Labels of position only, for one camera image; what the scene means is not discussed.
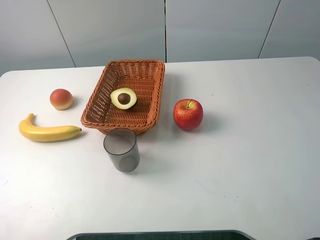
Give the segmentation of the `halved avocado with pit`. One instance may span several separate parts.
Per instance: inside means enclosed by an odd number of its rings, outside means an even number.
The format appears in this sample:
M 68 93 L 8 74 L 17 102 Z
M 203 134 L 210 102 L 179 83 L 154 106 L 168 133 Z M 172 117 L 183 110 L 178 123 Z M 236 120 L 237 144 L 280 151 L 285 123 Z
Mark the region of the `halved avocado with pit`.
M 128 110 L 137 103 L 137 95 L 130 88 L 119 88 L 110 94 L 111 102 L 120 110 Z

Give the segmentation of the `brown wicker basket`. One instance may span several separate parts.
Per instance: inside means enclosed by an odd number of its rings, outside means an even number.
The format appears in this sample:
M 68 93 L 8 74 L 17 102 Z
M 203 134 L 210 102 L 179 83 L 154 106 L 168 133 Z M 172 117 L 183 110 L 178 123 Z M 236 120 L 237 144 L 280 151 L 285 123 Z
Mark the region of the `brown wicker basket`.
M 145 134 L 159 118 L 164 75 L 160 60 L 110 61 L 82 113 L 82 125 L 103 134 L 119 128 Z

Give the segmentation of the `red apple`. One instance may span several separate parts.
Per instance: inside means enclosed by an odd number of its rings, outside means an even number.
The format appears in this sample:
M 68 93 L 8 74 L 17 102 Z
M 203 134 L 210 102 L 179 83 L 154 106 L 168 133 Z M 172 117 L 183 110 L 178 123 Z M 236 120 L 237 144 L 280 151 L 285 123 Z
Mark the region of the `red apple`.
M 184 131 L 191 131 L 199 127 L 203 116 L 203 107 L 195 99 L 181 99 L 173 108 L 174 122 Z

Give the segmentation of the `grey translucent plastic cup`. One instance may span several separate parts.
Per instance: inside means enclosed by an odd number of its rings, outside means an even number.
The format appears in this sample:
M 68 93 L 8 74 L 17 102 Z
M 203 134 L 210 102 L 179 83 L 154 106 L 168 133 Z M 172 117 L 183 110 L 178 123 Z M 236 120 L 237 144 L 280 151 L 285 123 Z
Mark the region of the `grey translucent plastic cup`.
M 111 130 L 103 140 L 103 147 L 114 167 L 123 173 L 134 171 L 140 163 L 136 134 L 128 128 Z

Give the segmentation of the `orange round bread bun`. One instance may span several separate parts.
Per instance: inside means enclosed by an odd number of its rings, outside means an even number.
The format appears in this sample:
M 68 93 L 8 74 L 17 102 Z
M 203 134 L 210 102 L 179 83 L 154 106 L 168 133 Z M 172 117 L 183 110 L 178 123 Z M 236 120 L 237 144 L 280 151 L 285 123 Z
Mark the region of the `orange round bread bun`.
M 73 105 L 74 99 L 72 94 L 62 88 L 55 89 L 50 95 L 51 105 L 58 111 L 63 111 Z

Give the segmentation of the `yellow banana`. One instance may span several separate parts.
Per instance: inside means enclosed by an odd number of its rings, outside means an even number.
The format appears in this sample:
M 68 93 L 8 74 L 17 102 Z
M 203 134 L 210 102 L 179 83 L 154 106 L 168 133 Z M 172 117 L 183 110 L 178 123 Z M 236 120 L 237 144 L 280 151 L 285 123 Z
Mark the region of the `yellow banana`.
M 34 114 L 30 113 L 19 123 L 20 134 L 34 142 L 56 142 L 76 137 L 82 129 L 74 125 L 40 127 L 34 125 Z

